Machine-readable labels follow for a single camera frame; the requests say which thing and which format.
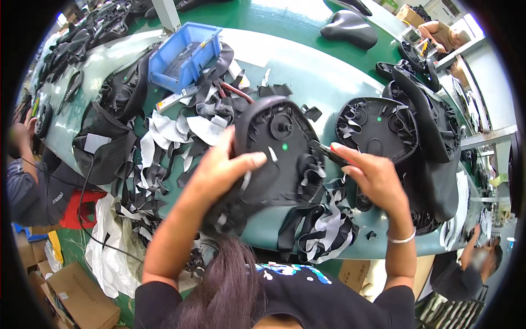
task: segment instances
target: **green floor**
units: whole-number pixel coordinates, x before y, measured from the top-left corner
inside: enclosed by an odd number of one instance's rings
[[[186,13],[180,13],[181,23],[186,21],[217,25],[227,28],[245,29],[289,39],[334,56],[357,69],[367,73],[380,83],[388,81],[379,77],[375,71],[376,62],[396,63],[401,59],[393,37],[378,30],[378,42],[368,51],[364,51],[346,42],[328,41],[319,31],[341,7],[321,0],[240,0],[223,4],[210,4]],[[140,19],[130,27],[129,33],[144,32],[161,28],[158,19],[150,22]],[[89,237],[79,230],[60,230],[58,237],[62,245],[65,263],[79,261],[88,270],[84,251]],[[332,275],[338,275],[341,267],[339,260],[324,262],[320,269]],[[122,309],[121,320],[133,328],[135,301],[120,294],[115,302]]]

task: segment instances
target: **hand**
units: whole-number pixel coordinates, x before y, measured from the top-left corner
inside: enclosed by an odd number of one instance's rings
[[[473,228],[473,237],[475,239],[478,239],[479,238],[479,234],[480,234],[480,224],[477,224],[475,225],[475,227]]]
[[[233,126],[225,129],[219,144],[206,152],[185,187],[185,190],[202,196],[204,202],[214,203],[239,178],[267,161],[263,152],[245,153],[231,159],[234,132]]]
[[[446,48],[444,48],[444,46],[439,43],[437,43],[436,46],[439,53],[446,53]]]
[[[332,143],[332,148],[356,164],[356,166],[345,166],[341,170],[355,180],[362,192],[374,204],[385,210],[388,215],[409,209],[407,195],[391,160],[360,153],[338,143]]]
[[[33,111],[29,109],[26,114],[26,120],[24,121],[24,125],[27,127],[27,130],[29,131],[29,139],[33,138],[33,135],[35,134],[35,123],[37,121],[37,118],[33,118]]]

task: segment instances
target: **black cable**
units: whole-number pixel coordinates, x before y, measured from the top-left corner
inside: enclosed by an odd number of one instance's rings
[[[80,226],[82,227],[82,229],[84,230],[84,232],[85,232],[85,233],[86,233],[86,234],[87,234],[92,240],[94,240],[95,242],[101,244],[103,247],[105,246],[105,247],[107,247],[107,248],[111,248],[111,249],[114,249],[114,250],[116,250],[116,251],[120,251],[120,252],[122,252],[123,254],[128,255],[128,256],[130,256],[130,257],[132,257],[132,258],[138,260],[139,262],[143,263],[140,259],[138,259],[138,258],[135,257],[134,255],[131,255],[131,254],[125,252],[124,250],[121,250],[121,249],[119,249],[119,248],[112,247],[112,246],[110,246],[110,245],[105,244],[104,242],[101,242],[101,241],[95,239],[95,238],[92,237],[92,235],[91,235],[91,234],[90,234],[90,233],[84,228],[84,225],[82,225],[82,220],[80,219],[80,208],[81,208],[81,206],[82,206],[82,198],[84,197],[84,191],[86,190],[86,186],[87,186],[87,184],[88,184],[88,179],[89,179],[90,175],[92,174],[93,163],[95,162],[92,156],[90,156],[90,158],[91,158],[91,160],[92,160],[92,163],[91,163],[91,165],[89,166],[88,175],[87,175],[87,177],[86,177],[86,180],[84,181],[84,186],[82,187],[82,192],[80,193],[80,200],[78,201],[77,219],[78,219],[78,222],[79,222]]]
[[[48,180],[48,179],[49,179],[49,177],[48,177],[49,174],[48,174],[47,170],[43,170],[43,169],[37,167],[36,165],[32,164],[31,162],[29,162],[28,160],[26,160],[26,159],[24,159],[24,158],[22,158],[22,157],[21,157],[21,159],[24,160],[25,162],[29,163],[31,166],[37,168],[38,170],[40,170],[40,171],[46,173],[46,195],[47,195],[47,189],[49,188],[49,180]],[[79,222],[80,226],[82,227],[82,230],[84,230],[84,232],[85,232],[85,233],[86,233],[86,234],[87,234],[92,240],[94,240],[95,242],[101,244],[103,247],[108,247],[108,248],[111,248],[111,249],[114,249],[114,250],[120,251],[120,252],[122,252],[123,254],[126,254],[126,255],[128,255],[128,256],[130,256],[130,257],[132,257],[132,258],[134,258],[134,259],[136,259],[136,260],[138,260],[139,262],[142,263],[142,261],[141,261],[140,259],[138,259],[137,257],[135,257],[134,255],[131,255],[131,254],[125,252],[124,250],[121,250],[121,249],[119,249],[119,248],[112,247],[112,246],[110,246],[110,245],[107,245],[107,244],[104,243],[104,242],[101,242],[101,241],[95,239],[95,238],[92,237],[92,235],[86,230],[86,228],[82,225],[82,219],[80,219],[80,209],[81,209],[81,207],[82,207],[82,198],[84,197],[84,191],[86,191],[86,186],[87,186],[87,184],[88,184],[88,179],[89,179],[89,177],[90,177],[90,175],[91,175],[91,173],[92,173],[92,169],[93,169],[93,163],[94,163],[93,157],[91,157],[91,160],[92,160],[92,164],[89,166],[88,175],[87,175],[87,177],[86,177],[85,180],[84,180],[84,186],[82,187],[82,191],[81,191],[81,193],[80,193],[80,199],[79,199],[79,202],[78,202],[78,212],[77,212],[77,219],[78,219],[78,222]],[[56,180],[61,181],[61,182],[64,183],[64,184],[72,185],[72,186],[78,187],[78,185],[76,185],[76,184],[66,183],[66,182],[64,182],[63,180],[61,180],[61,179],[59,179],[59,178],[57,178],[57,177],[55,177],[55,176],[52,176],[52,177],[55,178]]]

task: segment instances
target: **fingernail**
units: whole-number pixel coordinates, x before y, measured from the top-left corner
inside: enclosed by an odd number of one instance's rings
[[[347,175],[349,175],[350,172],[351,172],[351,166],[345,166],[345,167],[342,167],[342,168],[341,168],[341,171],[343,171],[344,173],[346,173]]]
[[[254,153],[252,160],[254,160],[254,164],[259,167],[267,161],[267,156],[263,152],[256,152]]]
[[[339,149],[343,147],[343,145],[341,145],[340,143],[331,143],[330,146],[332,146],[332,148],[334,149]]]

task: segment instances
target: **bangle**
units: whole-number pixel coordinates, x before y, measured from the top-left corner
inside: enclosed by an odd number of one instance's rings
[[[388,240],[389,242],[393,242],[393,243],[406,243],[406,242],[411,241],[411,239],[414,238],[414,236],[416,235],[416,233],[417,233],[417,228],[416,228],[416,226],[415,226],[414,229],[413,229],[413,234],[411,234],[411,236],[408,237],[408,238],[405,239],[405,240],[395,240],[395,239],[391,239],[391,238],[389,237],[389,231],[387,231],[387,234],[386,234],[386,235],[387,235],[387,240]]]

